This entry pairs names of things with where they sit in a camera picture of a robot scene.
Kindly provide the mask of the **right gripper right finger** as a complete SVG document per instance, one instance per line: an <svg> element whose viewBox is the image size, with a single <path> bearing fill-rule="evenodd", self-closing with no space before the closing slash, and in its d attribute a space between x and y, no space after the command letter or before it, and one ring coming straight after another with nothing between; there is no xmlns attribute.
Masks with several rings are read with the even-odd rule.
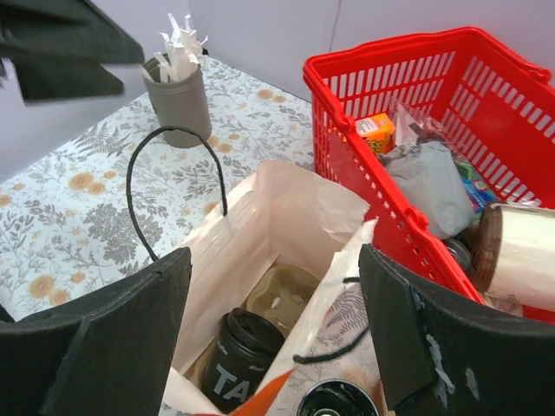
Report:
<svg viewBox="0 0 555 416"><path fill-rule="evenodd" d="M388 408L398 415L552 415L554 327L417 276L365 244L359 269Z"/></svg>

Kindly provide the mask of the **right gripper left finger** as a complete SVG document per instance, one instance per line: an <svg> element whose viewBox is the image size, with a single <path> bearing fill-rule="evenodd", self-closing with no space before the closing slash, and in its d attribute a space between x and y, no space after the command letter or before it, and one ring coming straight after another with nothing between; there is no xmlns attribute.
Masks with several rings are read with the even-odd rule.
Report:
<svg viewBox="0 0 555 416"><path fill-rule="evenodd" d="M1 323L3 415L156 415L191 279L178 248L61 306Z"/></svg>

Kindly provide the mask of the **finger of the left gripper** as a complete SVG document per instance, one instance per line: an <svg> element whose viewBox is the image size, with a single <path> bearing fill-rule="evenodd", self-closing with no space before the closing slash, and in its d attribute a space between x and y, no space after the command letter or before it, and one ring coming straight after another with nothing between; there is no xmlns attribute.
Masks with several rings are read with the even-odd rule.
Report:
<svg viewBox="0 0 555 416"><path fill-rule="evenodd" d="M122 95L105 67L142 64L144 52L91 1L2 1L1 59L35 104Z"/></svg>

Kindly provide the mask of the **black paper coffee cup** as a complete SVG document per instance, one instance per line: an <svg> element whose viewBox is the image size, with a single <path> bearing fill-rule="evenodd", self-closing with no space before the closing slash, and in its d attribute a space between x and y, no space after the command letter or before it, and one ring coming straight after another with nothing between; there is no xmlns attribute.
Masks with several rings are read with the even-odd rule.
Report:
<svg viewBox="0 0 555 416"><path fill-rule="evenodd" d="M330 379L317 383L304 395L297 416L379 416L379 411L357 384Z"/></svg>

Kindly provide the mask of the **orange paper gift bag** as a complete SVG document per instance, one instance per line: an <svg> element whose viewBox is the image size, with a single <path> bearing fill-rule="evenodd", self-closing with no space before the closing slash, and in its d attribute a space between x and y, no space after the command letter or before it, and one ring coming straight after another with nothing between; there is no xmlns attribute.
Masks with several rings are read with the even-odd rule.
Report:
<svg viewBox="0 0 555 416"><path fill-rule="evenodd" d="M293 415L317 383L342 379L369 393L380 379L358 284L362 246L374 235L368 203L321 176L270 160L242 181L187 238L192 277L163 403L183 415ZM222 413L184 372L211 342L200 324L215 318L210 295L235 308L274 265L318 281L256 392Z"/></svg>

